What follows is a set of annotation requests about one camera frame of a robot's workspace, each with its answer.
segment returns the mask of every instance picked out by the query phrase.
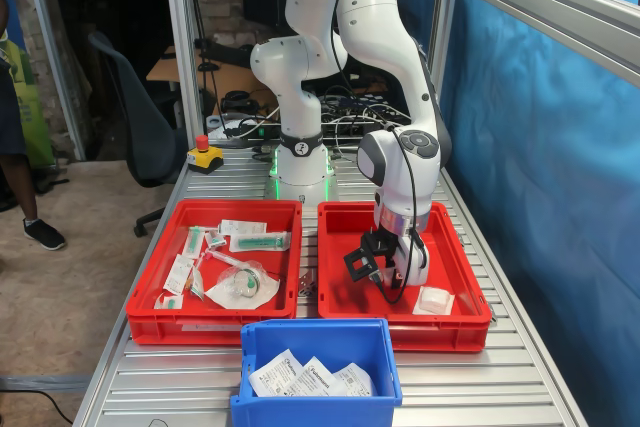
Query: blue plastic bin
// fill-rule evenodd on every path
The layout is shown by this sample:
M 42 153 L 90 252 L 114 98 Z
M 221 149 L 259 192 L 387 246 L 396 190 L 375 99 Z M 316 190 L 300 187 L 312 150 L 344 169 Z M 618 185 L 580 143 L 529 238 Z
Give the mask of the blue plastic bin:
M 317 357 L 330 372 L 351 362 L 376 386 L 376 397 L 257 397 L 249 375 L 291 349 L 304 365 Z M 240 393 L 231 397 L 234 427 L 390 427 L 402 390 L 384 319 L 270 320 L 242 329 Z

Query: red button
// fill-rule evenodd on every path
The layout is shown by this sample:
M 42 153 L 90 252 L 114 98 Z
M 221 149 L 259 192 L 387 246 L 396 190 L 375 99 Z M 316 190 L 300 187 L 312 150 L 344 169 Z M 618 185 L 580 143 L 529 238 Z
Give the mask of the red button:
M 200 152 L 209 150 L 209 138 L 206 135 L 198 135 L 196 137 L 196 148 Z

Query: sterile packaging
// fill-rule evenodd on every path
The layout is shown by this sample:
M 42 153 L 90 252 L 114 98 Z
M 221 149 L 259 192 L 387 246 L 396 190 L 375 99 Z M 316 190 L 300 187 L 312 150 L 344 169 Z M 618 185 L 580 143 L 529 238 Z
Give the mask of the sterile packaging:
M 302 364 L 289 349 L 249 376 L 249 383 L 258 397 L 284 395 L 285 388 L 302 373 Z
M 182 308 L 182 295 L 165 295 L 162 300 L 157 298 L 154 309 L 181 309 Z
M 267 231 L 265 222 L 245 222 L 242 220 L 223 220 L 218 227 L 218 235 L 264 234 Z
M 268 250 L 281 252 L 291 246 L 291 232 L 270 232 L 265 234 L 234 234 L 229 241 L 230 252 Z
M 420 287 L 420 294 L 413 308 L 414 315 L 449 315 L 455 295 L 435 287 Z
M 204 240 L 207 242 L 207 246 L 209 247 L 209 249 L 218 249 L 223 245 L 227 245 L 227 241 L 222 235 L 211 235 L 211 232 L 207 232 L 204 234 Z
M 278 292 L 280 281 L 269 277 L 259 262 L 240 262 L 216 251 L 211 254 L 234 262 L 220 274 L 218 283 L 205 292 L 216 304 L 225 309 L 254 310 L 269 302 Z
M 184 286 L 187 283 L 191 269 L 193 268 L 193 260 L 184 255 L 176 255 L 173 261 L 167 280 L 164 283 L 164 290 L 168 290 L 174 295 L 182 295 Z
M 204 282 L 202 281 L 202 274 L 198 269 L 193 269 L 191 271 L 191 285 L 189 286 L 189 292 L 200 300 L 204 300 Z
M 202 249 L 202 241 L 207 230 L 204 227 L 189 227 L 189 233 L 187 234 L 187 240 L 184 242 L 182 249 L 182 255 L 190 259 L 197 259 Z
M 343 397 L 347 387 L 315 357 L 304 366 L 302 373 L 284 391 L 288 397 Z
M 354 363 L 347 365 L 333 375 L 345 385 L 347 397 L 375 397 L 378 395 L 369 374 Z

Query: red plastic tray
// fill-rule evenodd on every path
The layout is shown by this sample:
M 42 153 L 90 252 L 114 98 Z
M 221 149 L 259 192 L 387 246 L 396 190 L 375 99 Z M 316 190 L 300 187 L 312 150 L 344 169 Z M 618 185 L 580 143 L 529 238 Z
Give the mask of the red plastic tray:
M 227 310 L 205 296 L 204 302 L 188 293 L 182 309 L 154 309 L 176 254 L 182 252 L 188 228 L 217 226 L 221 220 L 266 222 L 267 232 L 291 232 L 291 246 L 284 252 L 241 252 L 229 255 L 257 260 L 272 278 L 280 278 L 278 293 L 256 310 Z M 127 303 L 133 340 L 139 344 L 240 345 L 242 325 L 267 319 L 291 319 L 296 314 L 302 204 L 284 200 L 183 200 L 169 219 L 158 244 Z M 228 247 L 220 249 L 229 253 Z M 229 266 L 218 259 L 200 267 L 205 291 Z
M 375 229 L 373 202 L 327 202 L 318 206 L 320 316 L 386 318 L 394 350 L 482 350 L 491 311 L 446 208 L 432 204 L 421 237 L 430 255 L 426 285 L 455 294 L 451 315 L 413 315 L 420 286 L 407 286 L 402 299 L 391 305 L 369 279 L 351 280 L 344 256 L 360 246 L 360 236 L 369 229 Z M 378 260 L 384 265 L 384 257 Z M 388 289 L 387 293 L 391 299 L 398 295 L 397 290 Z

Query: black sneaker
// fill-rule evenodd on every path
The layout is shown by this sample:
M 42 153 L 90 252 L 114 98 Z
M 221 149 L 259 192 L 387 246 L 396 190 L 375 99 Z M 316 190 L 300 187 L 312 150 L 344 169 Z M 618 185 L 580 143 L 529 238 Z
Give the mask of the black sneaker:
M 29 226 L 26 223 L 24 224 L 24 236 L 28 239 L 37 240 L 47 250 L 58 250 L 66 245 L 60 232 L 40 219 Z

